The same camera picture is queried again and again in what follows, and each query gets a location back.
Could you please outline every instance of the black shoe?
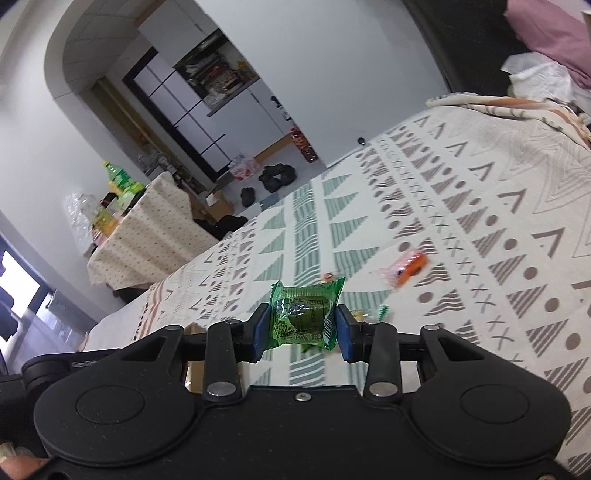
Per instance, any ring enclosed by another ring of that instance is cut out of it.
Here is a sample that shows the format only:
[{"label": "black shoe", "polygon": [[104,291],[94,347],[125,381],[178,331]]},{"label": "black shoe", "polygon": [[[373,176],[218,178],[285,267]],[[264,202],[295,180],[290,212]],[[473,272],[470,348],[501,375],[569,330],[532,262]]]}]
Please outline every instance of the black shoe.
[{"label": "black shoe", "polygon": [[255,189],[252,187],[242,189],[240,197],[242,198],[242,206],[244,208],[250,207],[250,205],[255,203]]},{"label": "black shoe", "polygon": [[261,175],[259,180],[262,181],[263,186],[270,193],[275,193],[281,188],[281,182],[274,177],[265,177]]},{"label": "black shoe", "polygon": [[267,177],[277,177],[281,170],[286,167],[283,163],[278,163],[277,165],[265,165],[265,168],[262,169],[262,174]]},{"label": "black shoe", "polygon": [[292,183],[297,178],[296,170],[291,165],[283,165],[280,175],[280,182],[284,187]]}]

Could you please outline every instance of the polka dot tablecloth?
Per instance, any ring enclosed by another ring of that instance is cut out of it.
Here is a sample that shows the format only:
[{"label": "polka dot tablecloth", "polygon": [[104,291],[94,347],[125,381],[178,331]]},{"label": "polka dot tablecloth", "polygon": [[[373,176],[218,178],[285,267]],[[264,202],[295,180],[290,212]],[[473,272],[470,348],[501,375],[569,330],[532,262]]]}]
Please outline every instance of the polka dot tablecloth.
[{"label": "polka dot tablecloth", "polygon": [[154,283],[217,243],[193,222],[189,196],[159,175],[88,262],[93,284],[114,290]]}]

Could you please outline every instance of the pink pillow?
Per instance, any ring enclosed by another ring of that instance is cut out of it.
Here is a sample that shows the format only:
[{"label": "pink pillow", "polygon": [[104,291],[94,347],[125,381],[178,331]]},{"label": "pink pillow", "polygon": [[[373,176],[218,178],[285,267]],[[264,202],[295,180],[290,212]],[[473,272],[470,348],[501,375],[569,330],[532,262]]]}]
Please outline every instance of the pink pillow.
[{"label": "pink pillow", "polygon": [[549,2],[557,5],[566,13],[568,13],[571,17],[575,17],[575,19],[579,20],[580,22],[583,21],[583,17],[581,12],[583,10],[589,10],[589,4],[585,0],[548,0]]},{"label": "pink pillow", "polygon": [[579,86],[591,88],[591,41],[583,22],[548,0],[507,0],[505,16],[530,50],[564,65]]}]

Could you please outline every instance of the small candy wrapper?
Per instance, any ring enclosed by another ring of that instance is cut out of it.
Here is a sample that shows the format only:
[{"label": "small candy wrapper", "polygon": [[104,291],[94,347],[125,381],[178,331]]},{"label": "small candy wrapper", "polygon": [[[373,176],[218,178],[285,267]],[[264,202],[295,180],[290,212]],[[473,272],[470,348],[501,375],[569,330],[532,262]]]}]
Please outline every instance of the small candy wrapper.
[{"label": "small candy wrapper", "polygon": [[352,310],[351,315],[361,323],[380,323],[388,320],[390,317],[390,307],[388,305],[380,305],[377,309],[368,312],[364,310]]},{"label": "small candy wrapper", "polygon": [[386,281],[392,288],[400,287],[427,265],[427,261],[427,256],[420,250],[408,250],[384,271]]},{"label": "small candy wrapper", "polygon": [[267,348],[285,343],[321,343],[332,350],[336,344],[334,310],[344,283],[340,278],[309,287],[274,284]]}]

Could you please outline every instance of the silver rivet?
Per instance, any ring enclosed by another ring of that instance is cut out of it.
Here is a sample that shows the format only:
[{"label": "silver rivet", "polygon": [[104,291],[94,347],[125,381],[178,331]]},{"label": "silver rivet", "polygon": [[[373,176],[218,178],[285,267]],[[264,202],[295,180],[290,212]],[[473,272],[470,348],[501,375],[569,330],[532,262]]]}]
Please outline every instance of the silver rivet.
[{"label": "silver rivet", "polygon": [[309,393],[306,393],[306,392],[300,392],[295,395],[295,399],[297,401],[310,401],[310,400],[312,400],[312,395],[310,395]]},{"label": "silver rivet", "polygon": [[374,397],[391,397],[398,393],[398,387],[390,382],[376,382],[369,386],[369,393]]},{"label": "silver rivet", "polygon": [[230,382],[215,382],[207,387],[207,393],[214,397],[228,397],[236,391],[236,386]]}]

